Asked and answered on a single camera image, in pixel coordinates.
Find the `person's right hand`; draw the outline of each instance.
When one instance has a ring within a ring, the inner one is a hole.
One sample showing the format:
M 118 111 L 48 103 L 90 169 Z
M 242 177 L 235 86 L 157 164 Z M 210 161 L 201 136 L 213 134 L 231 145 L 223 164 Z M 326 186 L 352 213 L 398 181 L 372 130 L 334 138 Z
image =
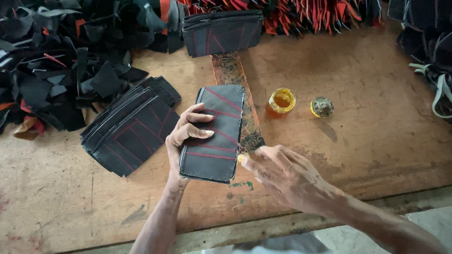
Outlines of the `person's right hand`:
M 238 161 L 283 205 L 326 216 L 337 198 L 344 196 L 323 180 L 308 159 L 282 145 L 262 146 L 251 156 L 239 155 Z

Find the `glass jar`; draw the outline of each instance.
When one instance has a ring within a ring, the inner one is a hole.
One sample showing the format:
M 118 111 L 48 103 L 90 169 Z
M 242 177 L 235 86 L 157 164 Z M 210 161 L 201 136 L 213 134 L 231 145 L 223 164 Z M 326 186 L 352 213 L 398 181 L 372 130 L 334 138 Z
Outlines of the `glass jar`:
M 295 94 L 287 88 L 279 88 L 270 96 L 265 111 L 273 118 L 287 116 L 295 106 Z

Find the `wooden table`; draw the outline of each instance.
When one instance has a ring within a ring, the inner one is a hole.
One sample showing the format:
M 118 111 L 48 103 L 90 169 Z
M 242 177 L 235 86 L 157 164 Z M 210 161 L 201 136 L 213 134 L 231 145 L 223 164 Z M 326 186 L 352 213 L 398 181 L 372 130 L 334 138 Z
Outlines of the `wooden table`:
M 398 24 L 303 40 L 264 36 L 240 53 L 268 145 L 283 144 L 310 159 L 332 184 L 376 199 L 452 184 L 451 126 L 431 111 L 433 94 L 400 52 Z M 182 95 L 182 113 L 201 86 L 215 85 L 211 59 L 142 51 L 134 66 L 163 75 Z M 268 119 L 269 95 L 290 88 L 297 103 L 287 118 Z M 335 112 L 317 119 L 316 96 Z M 54 253 L 136 238 L 168 173 L 165 147 L 127 178 L 82 149 L 80 131 L 48 130 L 29 142 L 0 136 L 0 252 Z M 192 180 L 178 231 L 258 220 L 294 211 L 278 205 L 241 167 L 231 185 Z

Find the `concrete floor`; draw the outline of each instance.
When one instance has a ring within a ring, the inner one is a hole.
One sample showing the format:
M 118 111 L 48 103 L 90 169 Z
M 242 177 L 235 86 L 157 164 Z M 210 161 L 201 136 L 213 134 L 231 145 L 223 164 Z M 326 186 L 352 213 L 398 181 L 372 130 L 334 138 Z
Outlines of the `concrete floor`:
M 435 235 L 439 241 L 452 253 L 452 206 L 432 209 L 424 212 L 414 212 L 405 215 L 408 219 L 428 232 Z M 350 226 L 338 226 L 313 231 L 313 234 L 335 254 L 387 254 L 367 235 Z M 132 244 L 111 246 L 101 249 L 77 252 L 77 254 L 128 254 Z M 186 254 L 201 254 L 201 251 Z

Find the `fingernail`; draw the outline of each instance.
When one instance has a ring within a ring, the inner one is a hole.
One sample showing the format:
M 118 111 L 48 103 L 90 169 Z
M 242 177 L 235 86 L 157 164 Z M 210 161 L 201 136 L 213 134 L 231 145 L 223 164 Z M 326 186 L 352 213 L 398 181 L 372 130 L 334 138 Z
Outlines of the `fingernail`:
M 248 154 L 239 154 L 239 156 L 237 156 L 237 162 L 243 165 L 248 161 L 249 157 L 250 156 Z

